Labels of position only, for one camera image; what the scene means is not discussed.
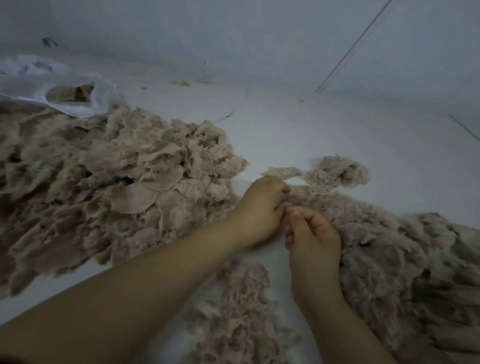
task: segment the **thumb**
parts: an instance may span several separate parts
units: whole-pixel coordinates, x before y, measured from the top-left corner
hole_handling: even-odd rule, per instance
[[[308,226],[308,222],[299,212],[294,211],[290,215],[290,224],[292,225],[295,238],[307,237],[310,235],[313,236],[310,226]]]

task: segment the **white plastic bag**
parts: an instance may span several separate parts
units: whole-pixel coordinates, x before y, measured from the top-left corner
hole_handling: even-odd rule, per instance
[[[47,100],[48,91],[56,86],[81,85],[94,87],[88,103]],[[0,63],[0,96],[47,105],[79,118],[105,114],[111,105],[127,104],[117,86],[98,72],[76,72],[63,63],[35,55],[21,55],[16,60]]]

